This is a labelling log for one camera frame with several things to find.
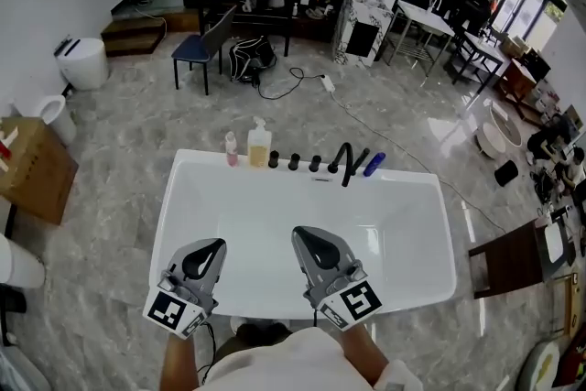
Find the white toilet with black panel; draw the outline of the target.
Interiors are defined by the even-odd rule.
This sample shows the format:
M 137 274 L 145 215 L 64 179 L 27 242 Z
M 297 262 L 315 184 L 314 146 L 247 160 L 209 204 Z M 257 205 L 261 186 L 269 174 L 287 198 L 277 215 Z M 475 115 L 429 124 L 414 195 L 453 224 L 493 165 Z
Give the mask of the white toilet with black panel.
M 109 77 L 105 45 L 98 38 L 66 38 L 54 56 L 64 79 L 76 90 L 99 89 Z

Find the small pink bottle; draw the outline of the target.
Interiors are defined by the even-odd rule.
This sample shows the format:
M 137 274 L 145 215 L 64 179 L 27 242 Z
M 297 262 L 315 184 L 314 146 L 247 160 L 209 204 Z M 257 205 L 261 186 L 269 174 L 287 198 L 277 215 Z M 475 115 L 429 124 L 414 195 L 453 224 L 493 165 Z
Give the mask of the small pink bottle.
M 236 167 L 239 162 L 238 151 L 237 151 L 237 140 L 235 133 L 229 131 L 224 138 L 225 153 L 228 165 L 230 167 Z

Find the person's legs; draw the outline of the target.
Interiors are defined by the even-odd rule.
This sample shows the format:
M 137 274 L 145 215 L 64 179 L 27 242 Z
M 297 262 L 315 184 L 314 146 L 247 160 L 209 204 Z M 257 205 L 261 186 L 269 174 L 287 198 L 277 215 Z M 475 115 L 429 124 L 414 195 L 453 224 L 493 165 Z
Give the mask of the person's legs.
M 233 336 L 216 351 L 215 363 L 232 353 L 278 344 L 292 334 L 288 320 L 260 320 L 232 316 L 230 327 Z

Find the black stool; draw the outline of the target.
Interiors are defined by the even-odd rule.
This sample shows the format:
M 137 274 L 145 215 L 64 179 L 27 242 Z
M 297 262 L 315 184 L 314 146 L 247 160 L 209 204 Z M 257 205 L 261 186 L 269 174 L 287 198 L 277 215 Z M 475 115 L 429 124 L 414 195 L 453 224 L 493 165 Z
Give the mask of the black stool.
M 494 178 L 500 187 L 504 187 L 514 180 L 518 174 L 519 170 L 516 163 L 513 160 L 508 160 L 494 171 Z

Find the person's left forearm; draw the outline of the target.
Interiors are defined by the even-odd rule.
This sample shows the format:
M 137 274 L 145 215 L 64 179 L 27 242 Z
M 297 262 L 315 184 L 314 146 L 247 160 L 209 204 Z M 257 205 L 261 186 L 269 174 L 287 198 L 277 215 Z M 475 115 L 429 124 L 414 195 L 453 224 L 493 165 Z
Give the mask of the person's left forearm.
M 165 351 L 159 391 L 194 391 L 199 387 L 193 338 L 170 334 Z

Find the white cylinder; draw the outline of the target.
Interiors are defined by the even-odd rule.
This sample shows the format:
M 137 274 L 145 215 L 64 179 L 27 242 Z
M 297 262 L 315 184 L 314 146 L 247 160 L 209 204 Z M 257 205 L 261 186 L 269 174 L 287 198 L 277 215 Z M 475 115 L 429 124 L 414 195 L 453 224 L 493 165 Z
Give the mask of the white cylinder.
M 0 284 L 41 288 L 45 277 L 45 267 L 36 256 L 0 234 Z

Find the plain white toilet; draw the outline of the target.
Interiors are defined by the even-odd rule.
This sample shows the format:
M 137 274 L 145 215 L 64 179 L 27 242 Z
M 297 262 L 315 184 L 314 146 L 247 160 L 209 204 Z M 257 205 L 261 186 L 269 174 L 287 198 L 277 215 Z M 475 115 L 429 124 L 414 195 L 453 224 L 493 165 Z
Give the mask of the plain white toilet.
M 53 129 L 65 147 L 72 144 L 77 128 L 63 95 L 45 96 L 37 105 L 35 114 Z

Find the white bathtub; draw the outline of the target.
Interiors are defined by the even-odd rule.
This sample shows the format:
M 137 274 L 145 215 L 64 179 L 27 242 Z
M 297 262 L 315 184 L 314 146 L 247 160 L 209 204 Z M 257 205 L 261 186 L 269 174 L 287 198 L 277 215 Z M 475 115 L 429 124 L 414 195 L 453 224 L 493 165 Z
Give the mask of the white bathtub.
M 306 280 L 291 243 L 298 225 L 343 238 L 382 312 L 450 299 L 457 286 L 450 227 L 438 178 L 378 169 L 349 181 L 307 162 L 290 170 L 230 166 L 222 153 L 181 149 L 174 158 L 152 250 L 149 281 L 183 245 L 220 237 L 227 256 L 213 294 L 217 313 L 307 320 Z

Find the black curved faucet spout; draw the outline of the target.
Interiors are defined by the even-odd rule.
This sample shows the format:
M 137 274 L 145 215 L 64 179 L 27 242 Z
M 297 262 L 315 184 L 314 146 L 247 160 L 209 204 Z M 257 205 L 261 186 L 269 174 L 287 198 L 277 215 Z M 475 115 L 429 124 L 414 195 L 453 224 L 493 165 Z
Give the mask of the black curved faucet spout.
M 350 182 L 351 176 L 353 175 L 353 147 L 349 142 L 344 142 L 341 145 L 333 161 L 328 165 L 327 170 L 331 174 L 336 174 L 343 157 L 346 157 L 346 163 L 342 177 L 342 186 L 346 188 Z

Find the blue seat chair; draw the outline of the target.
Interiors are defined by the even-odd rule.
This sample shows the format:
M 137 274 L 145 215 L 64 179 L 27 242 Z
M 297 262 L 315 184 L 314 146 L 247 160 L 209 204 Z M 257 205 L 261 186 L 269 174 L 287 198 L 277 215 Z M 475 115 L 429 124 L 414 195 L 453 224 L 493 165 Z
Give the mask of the blue seat chair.
M 190 70 L 194 64 L 200 64 L 203 70 L 205 94 L 209 94 L 208 63 L 215 57 L 219 58 L 219 73 L 222 73 L 222 47 L 230 37 L 230 31 L 237 6 L 232 6 L 212 28 L 203 35 L 190 35 L 184 39 L 171 54 L 173 60 L 175 89 L 179 89 L 180 62 L 187 62 Z

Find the white top metal table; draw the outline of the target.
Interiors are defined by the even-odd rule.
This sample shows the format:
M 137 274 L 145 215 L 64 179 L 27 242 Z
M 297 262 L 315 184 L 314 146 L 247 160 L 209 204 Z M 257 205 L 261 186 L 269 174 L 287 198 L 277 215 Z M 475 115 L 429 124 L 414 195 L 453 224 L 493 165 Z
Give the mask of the white top metal table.
M 412 27 L 418 27 L 428 34 L 423 43 L 417 39 L 407 39 L 407 33 Z M 433 37 L 445 39 L 435 56 L 429 51 L 429 42 Z M 390 48 L 390 52 L 383 51 L 381 58 L 386 65 L 390 65 L 397 55 L 427 62 L 429 67 L 426 70 L 426 76 L 428 77 L 453 39 L 455 39 L 455 32 L 440 16 L 405 1 L 398 1 L 385 36 L 385 45 Z

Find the blue bottle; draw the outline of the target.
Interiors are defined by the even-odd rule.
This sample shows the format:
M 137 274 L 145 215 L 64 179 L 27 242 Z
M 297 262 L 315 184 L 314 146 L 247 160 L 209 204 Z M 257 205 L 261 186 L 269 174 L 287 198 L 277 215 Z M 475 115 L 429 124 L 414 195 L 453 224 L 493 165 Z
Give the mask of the blue bottle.
M 376 153 L 373 156 L 373 158 L 370 160 L 370 162 L 364 168 L 363 176 L 366 178 L 372 176 L 374 174 L 374 172 L 379 168 L 379 166 L 384 162 L 384 160 L 385 160 L 385 153 L 384 152 Z

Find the brown cardboard box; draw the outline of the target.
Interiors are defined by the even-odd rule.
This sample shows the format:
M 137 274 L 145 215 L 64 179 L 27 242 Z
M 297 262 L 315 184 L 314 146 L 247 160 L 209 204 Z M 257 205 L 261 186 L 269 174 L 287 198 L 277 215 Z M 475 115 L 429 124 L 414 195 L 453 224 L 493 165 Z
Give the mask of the brown cardboard box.
M 46 223 L 61 223 L 77 162 L 38 117 L 0 118 L 0 195 Z

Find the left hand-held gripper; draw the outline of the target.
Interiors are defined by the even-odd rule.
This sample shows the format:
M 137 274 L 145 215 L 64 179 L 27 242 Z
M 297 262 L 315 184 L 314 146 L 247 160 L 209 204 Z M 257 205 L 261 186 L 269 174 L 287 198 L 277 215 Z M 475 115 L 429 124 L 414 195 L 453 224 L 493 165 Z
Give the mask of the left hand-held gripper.
M 188 339 L 212 315 L 227 243 L 207 238 L 186 244 L 172 256 L 168 271 L 147 295 L 143 317 L 180 339 Z

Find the person's right forearm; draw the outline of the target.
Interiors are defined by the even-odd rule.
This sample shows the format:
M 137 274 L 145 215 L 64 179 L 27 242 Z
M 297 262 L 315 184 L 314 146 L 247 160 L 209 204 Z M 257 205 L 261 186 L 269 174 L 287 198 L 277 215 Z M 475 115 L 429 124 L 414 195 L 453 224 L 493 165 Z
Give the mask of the person's right forearm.
M 344 357 L 356 371 L 374 386 L 389 365 L 388 359 L 373 341 L 363 324 L 356 324 L 340 333 Z

